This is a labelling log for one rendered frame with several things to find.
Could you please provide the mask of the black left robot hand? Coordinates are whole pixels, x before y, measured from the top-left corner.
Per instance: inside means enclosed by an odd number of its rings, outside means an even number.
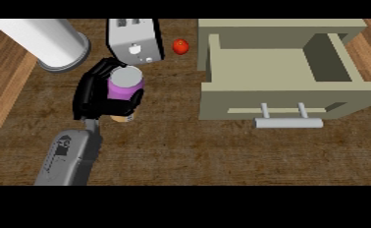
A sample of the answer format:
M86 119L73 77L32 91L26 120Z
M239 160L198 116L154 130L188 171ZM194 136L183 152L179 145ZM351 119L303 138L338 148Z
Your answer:
M71 113L74 120L98 119L101 115L129 116L142 97L139 89L127 99L113 99L107 96L107 79L114 68L127 65L114 57L102 58L83 73L71 99Z

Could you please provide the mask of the purple can with grey lid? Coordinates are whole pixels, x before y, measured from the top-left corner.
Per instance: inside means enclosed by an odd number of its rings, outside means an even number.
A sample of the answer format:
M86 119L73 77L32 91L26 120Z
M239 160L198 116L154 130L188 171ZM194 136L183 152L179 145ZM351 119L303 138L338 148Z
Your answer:
M142 97L142 74L135 66L117 67L107 79L107 97L127 100L139 106Z

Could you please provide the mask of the beige drawer box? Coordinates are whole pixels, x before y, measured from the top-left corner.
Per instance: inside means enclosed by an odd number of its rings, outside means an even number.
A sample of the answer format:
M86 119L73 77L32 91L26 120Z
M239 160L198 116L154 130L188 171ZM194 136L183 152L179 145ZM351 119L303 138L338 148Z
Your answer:
M316 33L298 48L223 49L208 36L211 82L230 84L313 85L361 83L361 77L335 33Z

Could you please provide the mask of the beige drawer front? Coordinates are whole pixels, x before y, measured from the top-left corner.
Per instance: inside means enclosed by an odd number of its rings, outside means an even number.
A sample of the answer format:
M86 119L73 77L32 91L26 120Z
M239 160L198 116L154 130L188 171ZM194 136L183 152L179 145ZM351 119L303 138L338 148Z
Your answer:
M307 85L201 83L200 120L251 120L264 103L272 118L298 118L298 103L311 118L336 119L371 106L371 82L311 82Z

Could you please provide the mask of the white cylinder with grey rim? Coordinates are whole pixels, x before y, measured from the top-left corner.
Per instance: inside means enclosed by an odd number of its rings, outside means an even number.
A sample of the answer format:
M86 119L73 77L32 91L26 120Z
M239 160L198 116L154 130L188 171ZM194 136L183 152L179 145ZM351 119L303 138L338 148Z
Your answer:
M73 70L89 54L89 40L66 19L0 19L0 30L51 73Z

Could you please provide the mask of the silver toaster with black edges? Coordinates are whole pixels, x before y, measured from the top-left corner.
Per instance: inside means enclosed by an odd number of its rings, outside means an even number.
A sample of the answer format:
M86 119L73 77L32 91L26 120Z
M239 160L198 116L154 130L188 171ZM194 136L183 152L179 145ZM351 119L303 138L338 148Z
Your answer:
M108 19L105 45L113 56L127 65L163 59L157 19Z

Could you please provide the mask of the red tomato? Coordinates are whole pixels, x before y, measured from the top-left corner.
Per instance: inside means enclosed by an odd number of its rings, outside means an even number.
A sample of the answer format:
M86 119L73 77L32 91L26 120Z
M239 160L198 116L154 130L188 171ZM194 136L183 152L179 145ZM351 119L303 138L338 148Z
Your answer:
M189 48L188 42L182 38L173 40L172 50L177 55L185 54L188 52L188 48Z

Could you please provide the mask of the beige wooden cabinet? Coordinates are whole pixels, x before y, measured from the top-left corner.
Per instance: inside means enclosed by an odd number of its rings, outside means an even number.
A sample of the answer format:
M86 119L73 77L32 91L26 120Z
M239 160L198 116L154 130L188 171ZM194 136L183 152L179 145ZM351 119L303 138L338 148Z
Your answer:
M316 33L334 33L345 44L366 28L361 19L198 19L197 70L205 70L208 35L223 49L301 48Z

